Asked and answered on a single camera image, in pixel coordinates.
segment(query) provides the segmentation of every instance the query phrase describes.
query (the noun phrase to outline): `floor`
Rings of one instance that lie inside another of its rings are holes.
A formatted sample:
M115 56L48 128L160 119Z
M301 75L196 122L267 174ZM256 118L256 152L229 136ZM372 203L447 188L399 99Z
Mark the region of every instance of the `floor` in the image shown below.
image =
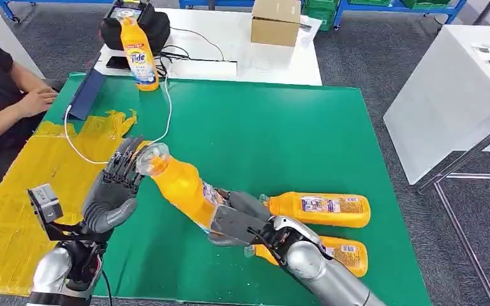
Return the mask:
M154 3L158 7L177 7L174 1ZM10 27L47 77L65 79L68 72L84 71L96 58L102 44L97 28L108 5L41 3L34 8L28 4L11 7L24 23ZM489 305L440 204L433 195L418 195L408 185L382 121L382 115L434 40L437 27L432 17L421 15L346 12L338 32L317 35L318 64L324 85L359 87L363 93L432 304ZM445 163L456 156L452 154ZM490 154L481 154L465 170L490 171ZM490 279L490 182L448 180L444 186ZM0 296L0 305L25 302L25 298ZM142 300L115 303L178 304ZM94 305L107 304L95 300Z

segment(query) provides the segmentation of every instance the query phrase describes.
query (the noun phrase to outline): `orange detergent bottle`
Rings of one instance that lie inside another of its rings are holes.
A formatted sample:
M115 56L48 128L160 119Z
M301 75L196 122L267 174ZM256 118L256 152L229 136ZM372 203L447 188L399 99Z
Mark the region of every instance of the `orange detergent bottle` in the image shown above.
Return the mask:
M334 237L320 236L328 255L341 262L356 277L362 277L367 273L368 258L367 249L361 242ZM265 258L273 265L277 261L264 245L250 245L245 247L245 256L258 256Z
M138 90L154 91L159 87L159 76L147 36L134 16L133 10L117 13L121 23L121 43Z
M303 223L362 228L371 218L369 202L356 194L283 193L260 196L274 215L286 215Z
M164 143L148 145L138 157L137 169L157 183L161 194L206 233L215 208L226 200L198 175L198 170L170 155Z

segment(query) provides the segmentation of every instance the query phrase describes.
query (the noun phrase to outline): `green bin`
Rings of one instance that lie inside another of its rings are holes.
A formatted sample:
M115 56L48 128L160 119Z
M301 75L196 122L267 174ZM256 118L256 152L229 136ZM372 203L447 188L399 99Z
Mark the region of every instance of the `green bin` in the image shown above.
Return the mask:
M389 6L392 0L348 0L351 4L364 4L364 5L376 5L376 6Z
M339 0L307 0L305 7L334 11L337 8L337 4L339 4Z
M401 2L413 10L428 10L445 8L450 0L401 0Z
M333 26L333 17L335 15L335 11L305 7L305 15L311 18L322 20L322 25L320 25L320 30L329 31Z

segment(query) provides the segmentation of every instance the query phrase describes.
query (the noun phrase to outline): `person's hand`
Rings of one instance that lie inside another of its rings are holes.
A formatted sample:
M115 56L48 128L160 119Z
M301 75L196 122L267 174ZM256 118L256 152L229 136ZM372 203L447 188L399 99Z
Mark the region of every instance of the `person's hand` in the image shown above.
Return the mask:
M56 97L57 93L51 87L44 87L31 91L14 106L21 118L32 117L46 112Z

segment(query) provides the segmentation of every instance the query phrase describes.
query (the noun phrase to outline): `cardboard box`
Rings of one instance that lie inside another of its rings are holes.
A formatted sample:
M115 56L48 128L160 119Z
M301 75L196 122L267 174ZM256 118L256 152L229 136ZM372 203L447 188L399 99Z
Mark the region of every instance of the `cardboard box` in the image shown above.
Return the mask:
M255 0L251 42L293 47L299 30L300 1Z

